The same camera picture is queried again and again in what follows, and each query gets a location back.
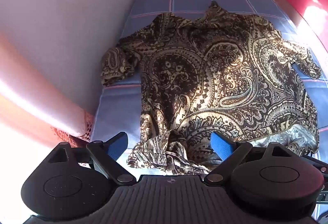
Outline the pink lace curtain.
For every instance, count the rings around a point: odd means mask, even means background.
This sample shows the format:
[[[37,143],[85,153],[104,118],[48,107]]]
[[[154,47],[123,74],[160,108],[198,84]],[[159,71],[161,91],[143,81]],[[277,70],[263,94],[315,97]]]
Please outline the pink lace curtain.
[[[1,122],[46,146],[83,147],[93,121],[1,37]]]

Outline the blue plaid bed sheet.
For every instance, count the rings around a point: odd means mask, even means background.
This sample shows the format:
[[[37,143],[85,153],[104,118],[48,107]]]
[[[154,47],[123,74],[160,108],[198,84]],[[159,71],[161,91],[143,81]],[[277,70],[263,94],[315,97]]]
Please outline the blue plaid bed sheet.
[[[308,48],[312,59],[320,67],[314,47],[302,41],[300,32],[274,0],[135,0],[121,38],[150,25],[158,15],[164,13],[172,13],[189,20],[202,18],[212,2],[216,2],[230,13],[258,15],[267,19],[281,32],[284,40]],[[319,131],[327,127],[326,76],[321,70],[318,79],[304,73],[300,73],[300,78],[317,110]],[[140,141],[140,115],[141,75],[135,71],[124,80],[108,87],[103,86],[91,141],[105,142],[119,132],[125,132],[128,135],[128,146],[121,156],[127,160],[132,149]]]

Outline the red cloth covered furniture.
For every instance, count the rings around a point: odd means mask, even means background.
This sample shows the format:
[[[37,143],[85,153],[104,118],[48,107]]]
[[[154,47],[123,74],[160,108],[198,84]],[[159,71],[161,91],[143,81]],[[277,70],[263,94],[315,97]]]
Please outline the red cloth covered furniture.
[[[318,36],[327,36],[327,0],[286,0],[314,29]]]

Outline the brown paisley blouse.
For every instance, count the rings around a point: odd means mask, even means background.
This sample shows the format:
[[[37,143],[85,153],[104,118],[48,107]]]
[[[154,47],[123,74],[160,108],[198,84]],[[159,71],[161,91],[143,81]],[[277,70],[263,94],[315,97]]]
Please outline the brown paisley blouse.
[[[278,142],[297,155],[318,151],[318,113],[300,73],[318,79],[321,69],[261,16],[216,2],[196,20],[160,14],[102,57],[104,87],[135,71],[140,141],[130,167],[207,174],[223,161],[212,133],[258,147]]]

